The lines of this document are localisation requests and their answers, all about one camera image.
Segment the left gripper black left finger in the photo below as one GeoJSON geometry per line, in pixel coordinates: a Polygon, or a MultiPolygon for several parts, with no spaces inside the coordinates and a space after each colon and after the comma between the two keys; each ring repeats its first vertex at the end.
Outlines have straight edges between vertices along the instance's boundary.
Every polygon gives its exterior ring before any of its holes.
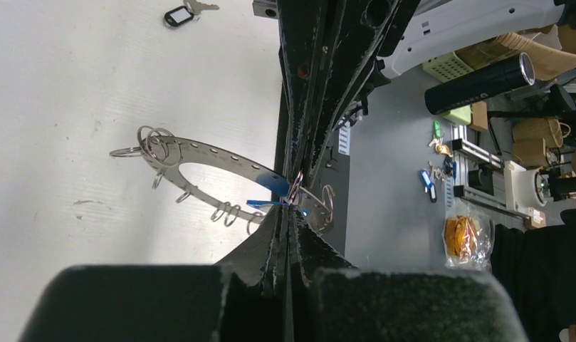
{"type": "Polygon", "coordinates": [[[285,207],[273,207],[258,229],[217,263],[220,294],[215,341],[286,339],[285,214],[285,207]]]}

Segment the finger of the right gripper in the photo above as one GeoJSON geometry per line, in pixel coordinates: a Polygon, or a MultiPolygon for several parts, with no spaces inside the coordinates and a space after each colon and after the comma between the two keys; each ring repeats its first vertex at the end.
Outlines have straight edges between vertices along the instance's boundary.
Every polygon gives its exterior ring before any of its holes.
{"type": "Polygon", "coordinates": [[[311,185],[337,120],[369,78],[383,43],[395,47],[418,1],[339,1],[304,143],[304,184],[311,185]]]}
{"type": "Polygon", "coordinates": [[[278,1],[280,62],[288,103],[288,177],[304,175],[307,114],[313,107],[315,79],[320,75],[328,37],[339,1],[278,1]]]}

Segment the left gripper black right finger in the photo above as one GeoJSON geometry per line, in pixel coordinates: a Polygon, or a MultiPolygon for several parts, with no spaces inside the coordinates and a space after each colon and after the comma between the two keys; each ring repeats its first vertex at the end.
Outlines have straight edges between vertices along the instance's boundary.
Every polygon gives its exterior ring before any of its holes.
{"type": "Polygon", "coordinates": [[[287,339],[336,341],[346,317],[345,272],[354,266],[295,207],[287,229],[287,339]]]}

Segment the key with blue tag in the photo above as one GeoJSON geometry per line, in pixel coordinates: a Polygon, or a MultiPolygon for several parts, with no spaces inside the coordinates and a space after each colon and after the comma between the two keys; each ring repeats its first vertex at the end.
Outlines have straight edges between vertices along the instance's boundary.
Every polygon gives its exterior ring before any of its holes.
{"type": "Polygon", "coordinates": [[[290,205],[299,207],[305,216],[309,210],[302,205],[302,193],[300,192],[300,182],[302,177],[295,181],[288,181],[284,176],[276,173],[267,173],[256,178],[256,183],[270,190],[277,196],[276,200],[248,199],[246,204],[249,207],[259,210],[268,210],[273,206],[287,207],[290,205]]]}

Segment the round metal keyring disc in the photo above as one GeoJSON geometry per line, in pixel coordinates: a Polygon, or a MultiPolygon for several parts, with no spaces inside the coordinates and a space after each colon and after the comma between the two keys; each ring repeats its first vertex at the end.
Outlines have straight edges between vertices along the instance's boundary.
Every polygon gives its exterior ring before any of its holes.
{"type": "MultiPolygon", "coordinates": [[[[152,183],[153,189],[157,189],[163,180],[170,182],[182,191],[182,194],[175,201],[177,204],[189,197],[197,198],[214,208],[211,215],[213,222],[222,219],[227,227],[231,226],[237,219],[260,224],[269,209],[254,209],[247,204],[243,208],[239,204],[221,201],[211,196],[182,174],[180,170],[182,165],[194,164],[214,167],[238,175],[253,183],[256,183],[257,177],[267,173],[281,175],[261,163],[234,152],[197,140],[179,138],[164,128],[154,128],[148,125],[143,125],[137,129],[137,146],[112,150],[109,155],[115,158],[141,157],[156,172],[152,183]]],[[[299,207],[294,207],[300,210],[314,232],[318,234],[329,232],[333,228],[334,220],[334,190],[329,185],[325,186],[324,190],[328,194],[326,197],[319,198],[304,187],[302,172],[299,172],[294,180],[287,180],[292,182],[299,177],[302,177],[300,182],[302,205],[309,210],[308,216],[305,216],[299,207]]]]}

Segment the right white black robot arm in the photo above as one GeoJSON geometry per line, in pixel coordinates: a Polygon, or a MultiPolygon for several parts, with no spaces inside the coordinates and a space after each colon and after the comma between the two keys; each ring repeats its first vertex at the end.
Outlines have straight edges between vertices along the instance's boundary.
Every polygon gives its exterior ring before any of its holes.
{"type": "Polygon", "coordinates": [[[576,29],[576,1],[278,1],[279,59],[289,113],[286,176],[309,185],[331,132],[377,57],[399,76],[428,58],[514,31],[576,29]]]}

